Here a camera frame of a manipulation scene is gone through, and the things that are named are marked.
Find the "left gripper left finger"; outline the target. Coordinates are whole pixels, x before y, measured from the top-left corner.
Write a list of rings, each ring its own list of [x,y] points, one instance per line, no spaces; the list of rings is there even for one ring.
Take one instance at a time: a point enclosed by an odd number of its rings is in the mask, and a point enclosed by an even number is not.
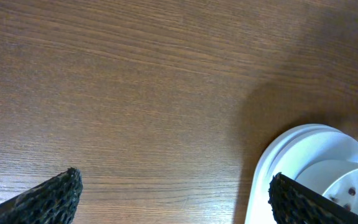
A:
[[[0,203],[0,224],[71,224],[82,190],[81,172],[71,167]]]

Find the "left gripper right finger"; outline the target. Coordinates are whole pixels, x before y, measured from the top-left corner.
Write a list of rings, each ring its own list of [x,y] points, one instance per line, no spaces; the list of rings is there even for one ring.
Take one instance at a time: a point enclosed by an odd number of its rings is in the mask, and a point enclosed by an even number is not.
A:
[[[357,214],[280,172],[272,178],[268,194],[278,224],[358,224]]]

